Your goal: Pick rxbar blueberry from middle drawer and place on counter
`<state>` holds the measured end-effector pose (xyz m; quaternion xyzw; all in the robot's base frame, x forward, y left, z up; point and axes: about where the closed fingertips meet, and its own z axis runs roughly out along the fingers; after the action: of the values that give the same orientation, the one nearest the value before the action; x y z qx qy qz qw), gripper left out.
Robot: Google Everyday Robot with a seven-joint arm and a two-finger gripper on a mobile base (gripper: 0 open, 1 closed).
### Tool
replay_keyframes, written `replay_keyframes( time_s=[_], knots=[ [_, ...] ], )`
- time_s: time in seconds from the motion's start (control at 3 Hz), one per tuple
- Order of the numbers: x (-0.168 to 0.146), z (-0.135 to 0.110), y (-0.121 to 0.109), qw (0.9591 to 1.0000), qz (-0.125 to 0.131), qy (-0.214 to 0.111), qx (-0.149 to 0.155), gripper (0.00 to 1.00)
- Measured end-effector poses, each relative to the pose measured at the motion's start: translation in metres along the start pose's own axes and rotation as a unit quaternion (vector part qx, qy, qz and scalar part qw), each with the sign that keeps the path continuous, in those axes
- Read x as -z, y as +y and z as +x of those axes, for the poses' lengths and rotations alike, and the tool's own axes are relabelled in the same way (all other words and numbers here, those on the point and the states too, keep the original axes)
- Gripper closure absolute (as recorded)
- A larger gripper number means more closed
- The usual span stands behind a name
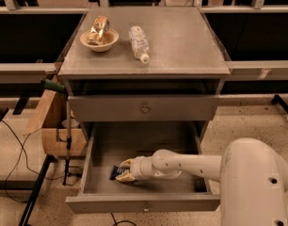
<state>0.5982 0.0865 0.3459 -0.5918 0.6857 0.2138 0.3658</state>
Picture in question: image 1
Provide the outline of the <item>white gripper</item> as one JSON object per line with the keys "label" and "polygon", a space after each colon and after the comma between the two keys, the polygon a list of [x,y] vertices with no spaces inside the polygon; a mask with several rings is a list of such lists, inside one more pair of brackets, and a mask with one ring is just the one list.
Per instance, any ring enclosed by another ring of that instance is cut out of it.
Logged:
{"label": "white gripper", "polygon": [[145,156],[138,156],[136,158],[129,158],[120,163],[120,167],[129,169],[124,173],[118,175],[116,180],[122,183],[131,183],[135,179],[148,180],[151,172],[151,159]]}

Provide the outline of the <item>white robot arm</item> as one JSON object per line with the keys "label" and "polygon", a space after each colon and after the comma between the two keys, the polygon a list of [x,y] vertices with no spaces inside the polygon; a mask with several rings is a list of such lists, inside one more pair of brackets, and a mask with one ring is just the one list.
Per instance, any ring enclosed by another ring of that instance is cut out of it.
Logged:
{"label": "white robot arm", "polygon": [[183,172],[220,183],[222,226],[288,226],[288,163],[254,138],[233,141],[222,155],[158,150],[123,161],[112,176],[129,183],[175,179]]}

